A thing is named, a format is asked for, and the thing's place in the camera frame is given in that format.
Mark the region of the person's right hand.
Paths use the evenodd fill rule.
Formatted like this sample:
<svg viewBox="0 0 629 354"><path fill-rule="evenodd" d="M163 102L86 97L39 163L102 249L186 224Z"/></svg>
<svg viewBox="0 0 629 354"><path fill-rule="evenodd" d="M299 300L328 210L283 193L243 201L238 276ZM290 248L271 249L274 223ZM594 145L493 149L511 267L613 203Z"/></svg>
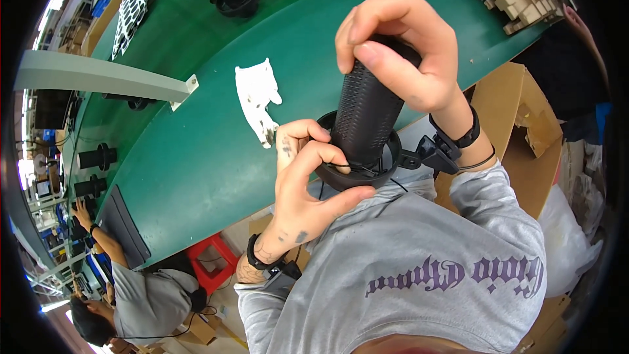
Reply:
<svg viewBox="0 0 629 354"><path fill-rule="evenodd" d="M392 35L421 56L411 64L392 48L372 40ZM413 110L435 114L454 101L458 45L455 31L426 0L365 0L338 28L334 46L342 74L362 63Z"/></svg>

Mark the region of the black perforated cylinder with ring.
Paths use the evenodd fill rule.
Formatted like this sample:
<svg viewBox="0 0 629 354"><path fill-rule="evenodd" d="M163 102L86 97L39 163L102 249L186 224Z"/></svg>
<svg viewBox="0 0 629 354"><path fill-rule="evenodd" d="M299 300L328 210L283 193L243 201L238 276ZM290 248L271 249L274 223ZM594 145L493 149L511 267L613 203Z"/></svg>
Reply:
<svg viewBox="0 0 629 354"><path fill-rule="evenodd" d="M385 87L357 59L345 75L338 109L320 117L318 124L330 131L350 173L332 163L322 163L315 173L323 183L343 192L353 187L379 188L392 179L398 167L418 169L418 152L402 148L394 125L404 101Z"/></svg>

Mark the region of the black wrist band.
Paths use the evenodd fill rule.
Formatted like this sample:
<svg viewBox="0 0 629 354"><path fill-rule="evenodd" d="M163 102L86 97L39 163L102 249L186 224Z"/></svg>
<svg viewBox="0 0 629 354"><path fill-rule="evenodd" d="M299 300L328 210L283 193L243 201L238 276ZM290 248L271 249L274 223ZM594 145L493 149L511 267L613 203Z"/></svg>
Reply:
<svg viewBox="0 0 629 354"><path fill-rule="evenodd" d="M449 175L455 175L462 170L457 165L461 157L461 149L473 144L480 135L481 127L478 115L474 107L470 106L473 117L472 127L459 139L450 138L429 114L429 123L435 128L436 134L433 138L423 136L418 144L416 152L419 155L422 165L442 171Z"/></svg>
<svg viewBox="0 0 629 354"><path fill-rule="evenodd" d="M302 272L295 260L286 261L288 251L271 264L263 263L255 254L255 246L260 234L252 234L248 240L247 259L248 263L256 270L262 271L267 278L267 285L278 285L286 287L295 283L301 278Z"/></svg>

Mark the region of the large open cardboard box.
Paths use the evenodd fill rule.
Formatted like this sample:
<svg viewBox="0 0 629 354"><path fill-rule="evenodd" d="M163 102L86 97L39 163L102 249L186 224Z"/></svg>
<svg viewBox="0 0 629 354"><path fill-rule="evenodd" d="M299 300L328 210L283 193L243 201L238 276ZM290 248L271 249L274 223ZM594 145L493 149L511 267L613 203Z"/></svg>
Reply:
<svg viewBox="0 0 629 354"><path fill-rule="evenodd" d="M523 210L538 218L558 175L562 129L524 65L508 62L475 84L471 106Z"/></svg>

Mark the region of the red plastic stool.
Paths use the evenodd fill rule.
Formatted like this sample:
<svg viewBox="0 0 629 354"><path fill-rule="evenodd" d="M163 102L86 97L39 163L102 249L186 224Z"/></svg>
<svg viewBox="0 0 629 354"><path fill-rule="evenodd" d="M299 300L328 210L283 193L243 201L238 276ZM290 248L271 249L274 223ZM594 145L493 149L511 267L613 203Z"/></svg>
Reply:
<svg viewBox="0 0 629 354"><path fill-rule="evenodd" d="M214 268L212 271L209 271L203 265L199 256L208 248L214 248L218 252L220 258L225 262L224 268ZM230 247L222 240L219 232L193 244L186 248L184 252L193 266L200 286L205 289L207 294L214 293L221 287L224 281L231 278L239 260Z"/></svg>

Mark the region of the white work glove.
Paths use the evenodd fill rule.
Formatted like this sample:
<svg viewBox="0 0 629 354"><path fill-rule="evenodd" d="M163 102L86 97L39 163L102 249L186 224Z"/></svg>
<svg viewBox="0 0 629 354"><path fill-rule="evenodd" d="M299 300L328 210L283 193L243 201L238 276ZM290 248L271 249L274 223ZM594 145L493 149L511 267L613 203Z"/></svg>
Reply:
<svg viewBox="0 0 629 354"><path fill-rule="evenodd" d="M281 105L282 97L269 58L252 67L235 67L235 84L243 114L265 149L273 146L279 124L267 112L269 103Z"/></svg>

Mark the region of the thin black wrist tie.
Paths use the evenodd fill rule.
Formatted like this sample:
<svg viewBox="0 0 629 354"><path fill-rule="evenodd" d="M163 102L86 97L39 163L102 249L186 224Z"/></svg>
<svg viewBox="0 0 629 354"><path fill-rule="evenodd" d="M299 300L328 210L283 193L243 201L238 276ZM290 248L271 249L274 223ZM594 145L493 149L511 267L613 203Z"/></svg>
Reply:
<svg viewBox="0 0 629 354"><path fill-rule="evenodd" d="M458 167L458 169L459 171L467 171L467 170L479 168L483 166L484 164L488 163L489 161L491 161L495 157L495 154L496 154L496 148L492 145L492 153L485 160L479 163L476 163L475 165L470 165L466 167Z"/></svg>

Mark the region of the small cardboard box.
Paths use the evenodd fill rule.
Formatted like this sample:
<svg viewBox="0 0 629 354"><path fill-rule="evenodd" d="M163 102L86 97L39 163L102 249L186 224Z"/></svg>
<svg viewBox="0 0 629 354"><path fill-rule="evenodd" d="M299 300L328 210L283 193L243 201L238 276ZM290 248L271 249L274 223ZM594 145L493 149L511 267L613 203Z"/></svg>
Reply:
<svg viewBox="0 0 629 354"><path fill-rule="evenodd" d="M209 345L217 337L221 319L215 315L189 313L184 322L174 331L175 339L193 344Z"/></svg>

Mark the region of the black flat tray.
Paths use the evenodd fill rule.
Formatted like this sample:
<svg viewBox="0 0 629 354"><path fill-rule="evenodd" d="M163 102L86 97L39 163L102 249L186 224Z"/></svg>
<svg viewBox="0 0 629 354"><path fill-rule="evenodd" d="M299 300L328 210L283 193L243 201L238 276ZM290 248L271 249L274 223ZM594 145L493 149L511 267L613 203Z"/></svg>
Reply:
<svg viewBox="0 0 629 354"><path fill-rule="evenodd" d="M144 239L126 207L118 185L114 185L102 204L96 223L122 247L129 268L140 268L150 257Z"/></svg>

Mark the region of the crumpled clear plastic heap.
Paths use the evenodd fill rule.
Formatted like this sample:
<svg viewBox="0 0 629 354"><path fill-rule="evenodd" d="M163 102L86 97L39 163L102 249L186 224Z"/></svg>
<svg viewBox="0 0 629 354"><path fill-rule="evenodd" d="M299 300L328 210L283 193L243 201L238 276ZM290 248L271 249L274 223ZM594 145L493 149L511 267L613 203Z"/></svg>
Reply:
<svg viewBox="0 0 629 354"><path fill-rule="evenodd" d="M562 145L558 184L589 240L594 237L604 210L602 155L601 145L583 140Z"/></svg>

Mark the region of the white plastic bag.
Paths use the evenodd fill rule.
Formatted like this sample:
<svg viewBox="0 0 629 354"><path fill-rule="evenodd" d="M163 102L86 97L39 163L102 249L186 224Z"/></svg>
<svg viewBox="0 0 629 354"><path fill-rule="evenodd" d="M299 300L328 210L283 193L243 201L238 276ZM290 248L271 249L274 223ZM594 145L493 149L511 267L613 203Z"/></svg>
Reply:
<svg viewBox="0 0 629 354"><path fill-rule="evenodd" d="M591 244L558 184L551 187L537 220L546 254L545 297L564 295L598 260L604 241Z"/></svg>

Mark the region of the black and white patterned tray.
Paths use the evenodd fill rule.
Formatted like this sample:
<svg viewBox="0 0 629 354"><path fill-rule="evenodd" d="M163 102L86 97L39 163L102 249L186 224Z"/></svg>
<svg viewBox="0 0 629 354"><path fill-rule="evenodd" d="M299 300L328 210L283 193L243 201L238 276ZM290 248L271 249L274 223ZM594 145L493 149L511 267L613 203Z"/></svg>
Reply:
<svg viewBox="0 0 629 354"><path fill-rule="evenodd" d="M148 0L123 0L119 7L111 59L124 55L148 12Z"/></svg>

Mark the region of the black monitor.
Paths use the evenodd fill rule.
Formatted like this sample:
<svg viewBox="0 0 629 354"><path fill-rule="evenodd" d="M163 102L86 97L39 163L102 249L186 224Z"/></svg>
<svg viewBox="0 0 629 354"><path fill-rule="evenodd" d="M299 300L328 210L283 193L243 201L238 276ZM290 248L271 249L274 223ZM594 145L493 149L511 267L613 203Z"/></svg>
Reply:
<svg viewBox="0 0 629 354"><path fill-rule="evenodd" d="M35 121L37 130L61 130L66 126L67 115L75 92L71 90L40 89L35 91Z"/></svg>

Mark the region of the flat cardboard box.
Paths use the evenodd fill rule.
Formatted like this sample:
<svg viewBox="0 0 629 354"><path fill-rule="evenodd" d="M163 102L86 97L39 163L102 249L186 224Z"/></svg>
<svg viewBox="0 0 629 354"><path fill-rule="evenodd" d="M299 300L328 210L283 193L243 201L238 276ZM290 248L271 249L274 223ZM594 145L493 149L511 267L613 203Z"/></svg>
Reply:
<svg viewBox="0 0 629 354"><path fill-rule="evenodd" d="M511 354L554 354L567 333L562 314L569 304L568 295L546 298L539 317Z"/></svg>

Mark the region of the shelf rack with bins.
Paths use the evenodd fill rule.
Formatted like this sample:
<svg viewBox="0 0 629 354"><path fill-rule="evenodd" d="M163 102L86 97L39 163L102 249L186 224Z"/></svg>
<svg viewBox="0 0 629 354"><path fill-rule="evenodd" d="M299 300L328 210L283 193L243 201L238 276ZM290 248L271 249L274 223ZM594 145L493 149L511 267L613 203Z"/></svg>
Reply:
<svg viewBox="0 0 629 354"><path fill-rule="evenodd" d="M49 0L27 48L80 54L90 27L111 0Z"/></svg>

